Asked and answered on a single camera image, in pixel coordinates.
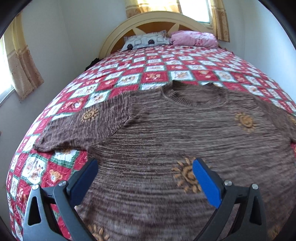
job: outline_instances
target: pink pillow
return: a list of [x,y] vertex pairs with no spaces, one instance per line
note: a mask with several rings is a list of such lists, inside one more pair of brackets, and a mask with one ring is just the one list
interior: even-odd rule
[[218,48],[218,41],[213,34],[195,31],[176,31],[172,33],[173,45],[187,45],[196,47]]

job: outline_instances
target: white wall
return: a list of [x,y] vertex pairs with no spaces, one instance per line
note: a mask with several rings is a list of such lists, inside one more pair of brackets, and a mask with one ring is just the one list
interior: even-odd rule
[[279,83],[296,101],[296,50],[289,37],[258,0],[240,2],[245,24],[245,60]]
[[244,58],[245,29],[242,5],[238,0],[223,0],[228,19],[230,43],[219,41],[223,48]]
[[99,56],[114,28],[126,20],[123,0],[62,0],[62,12],[78,70]]
[[59,0],[33,0],[23,11],[23,28],[44,84],[23,102],[14,92],[0,106],[0,215],[8,226],[5,181],[15,150],[46,105],[80,74],[62,21]]

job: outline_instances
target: red and white checkered bedspread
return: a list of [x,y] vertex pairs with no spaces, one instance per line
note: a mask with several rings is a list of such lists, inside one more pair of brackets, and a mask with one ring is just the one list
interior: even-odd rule
[[[37,153],[32,149],[46,124],[123,91],[156,88],[171,80],[195,85],[214,82],[231,90],[249,91],[296,113],[295,103],[274,80],[223,49],[164,45],[114,53],[65,87],[37,117],[19,145],[6,182],[11,228],[17,239],[22,240],[22,221],[31,185],[54,186],[59,180],[68,180],[87,161],[85,151]],[[56,208],[54,214],[63,234],[70,238]]]

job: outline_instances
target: yellow curtain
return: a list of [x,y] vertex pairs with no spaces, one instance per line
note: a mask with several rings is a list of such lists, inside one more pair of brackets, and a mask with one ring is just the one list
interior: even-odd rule
[[182,13],[179,0],[125,0],[126,16],[150,11],[170,11]]
[[44,80],[37,70],[26,44],[22,14],[14,18],[3,35],[12,85],[20,99],[25,99]]
[[214,35],[222,41],[230,42],[227,15],[222,0],[210,0]]

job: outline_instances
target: pillow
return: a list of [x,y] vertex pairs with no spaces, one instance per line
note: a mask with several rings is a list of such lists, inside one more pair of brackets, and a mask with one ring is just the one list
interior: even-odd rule
[[121,49],[121,52],[126,50],[146,48],[164,44],[170,44],[170,41],[167,37],[157,34],[143,34],[128,39],[124,44],[123,48]]
[[[160,31],[160,32],[154,32],[154,33],[147,33],[147,34],[152,34],[152,35],[162,35],[162,36],[164,36],[164,37],[166,37],[166,30],[162,30],[162,31]],[[124,39],[124,42],[126,42],[126,41],[128,41],[129,39],[131,39],[131,38],[135,38],[135,37],[137,37],[137,36],[143,36],[143,35],[146,35],[146,34],[142,34],[142,35],[133,35],[133,36],[128,36],[128,37],[123,37],[123,39]]]
[[176,31],[170,39],[173,45],[187,45],[196,47],[218,48],[219,43],[211,33],[195,31]]

